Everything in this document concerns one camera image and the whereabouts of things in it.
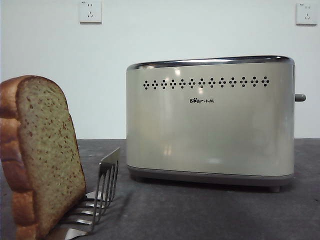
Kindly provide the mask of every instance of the silver toaster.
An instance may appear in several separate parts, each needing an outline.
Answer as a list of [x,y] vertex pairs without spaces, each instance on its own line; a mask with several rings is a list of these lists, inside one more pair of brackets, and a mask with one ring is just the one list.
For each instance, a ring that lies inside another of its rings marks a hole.
[[126,71],[136,177],[275,186],[294,175],[295,63],[284,56],[146,62]]

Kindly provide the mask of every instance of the fork tine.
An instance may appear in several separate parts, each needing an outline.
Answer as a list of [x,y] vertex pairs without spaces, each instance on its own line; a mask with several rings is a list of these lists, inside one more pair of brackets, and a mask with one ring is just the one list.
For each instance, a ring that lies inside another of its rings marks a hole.
[[94,208],[95,204],[94,203],[81,203],[78,205],[79,208],[85,208],[85,209],[90,209],[90,208]]
[[113,200],[115,198],[115,193],[116,193],[116,186],[117,186],[117,178],[118,178],[118,170],[119,170],[119,161],[116,161],[116,165],[115,165],[115,176],[114,176],[114,182],[113,182],[113,186],[112,186],[112,198],[111,200]]
[[86,210],[73,210],[72,212],[70,212],[70,215],[87,215],[87,216],[93,216],[94,212],[93,211],[86,211]]
[[45,240],[71,240],[77,237],[86,236],[89,232],[74,228],[56,227],[52,229],[44,239]]
[[99,194],[99,187],[100,187],[100,180],[101,180],[101,175],[102,173],[99,171],[99,177],[98,177],[98,181],[96,184],[96,191],[95,191],[95,198],[94,198],[94,207],[93,207],[93,216],[92,216],[92,225],[91,225],[91,232],[94,231],[95,229],[95,223],[96,223],[96,214],[97,214],[97,205],[98,205],[98,194]]
[[[108,170],[106,172],[102,171],[102,172],[100,172],[100,174],[103,176],[102,177],[102,181],[103,182],[102,182],[102,187],[101,187],[101,198],[99,200],[100,201],[99,204],[100,204],[100,206],[106,207],[106,206],[104,206],[105,202],[103,201],[103,199],[104,199],[104,189],[105,189],[105,183],[106,183],[106,175],[108,174]],[[96,221],[97,223],[100,221],[101,213],[102,213],[102,208],[99,208],[98,220]]]
[[[92,191],[92,192],[88,192],[86,195],[84,195],[83,197],[83,201],[93,201],[95,200],[95,196],[96,196],[96,191]],[[98,200],[101,199],[101,192],[99,191],[98,193]]]
[[107,198],[107,206],[106,206],[107,208],[109,207],[109,205],[112,201],[111,198],[113,195],[113,186],[114,186],[114,181],[115,181],[115,165],[114,164],[112,165],[111,172],[112,172],[112,174],[110,176],[111,181],[110,181],[110,188],[108,190],[108,198]]
[[84,220],[84,219],[62,219],[60,221],[61,224],[84,224],[84,225],[92,225],[92,221]]
[[106,209],[108,208],[109,204],[109,195],[110,195],[110,179],[111,179],[111,175],[112,175],[112,168],[108,170],[108,181],[107,181],[107,184],[106,184],[106,188],[105,188],[105,199],[106,201],[103,202],[103,206],[104,206],[104,210],[103,210],[103,213],[102,215],[105,214],[106,212]]

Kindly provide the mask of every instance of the electrical socket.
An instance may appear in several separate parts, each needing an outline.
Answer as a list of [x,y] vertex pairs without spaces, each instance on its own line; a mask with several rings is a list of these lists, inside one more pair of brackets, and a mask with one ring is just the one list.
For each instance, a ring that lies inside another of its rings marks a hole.
[[83,0],[78,6],[80,23],[102,23],[102,8],[100,0]]
[[297,25],[317,25],[317,4],[311,2],[301,2],[296,4]]

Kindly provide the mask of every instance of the whole wheat bread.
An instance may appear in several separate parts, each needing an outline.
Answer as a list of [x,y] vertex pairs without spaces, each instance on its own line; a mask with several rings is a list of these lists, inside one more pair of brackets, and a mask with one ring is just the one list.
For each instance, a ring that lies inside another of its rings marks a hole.
[[17,240],[37,240],[86,192],[66,97],[40,76],[0,84],[0,158]]

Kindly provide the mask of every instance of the dark table surface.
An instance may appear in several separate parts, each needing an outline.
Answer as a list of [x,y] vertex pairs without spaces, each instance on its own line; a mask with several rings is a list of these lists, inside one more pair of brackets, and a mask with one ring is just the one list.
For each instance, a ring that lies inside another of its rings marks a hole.
[[[133,180],[125,140],[79,140],[88,192],[101,157],[121,147],[114,201],[83,240],[319,240],[320,139],[295,140],[295,177],[271,193],[266,187],[169,180]],[[11,190],[1,173],[1,239],[13,240]]]

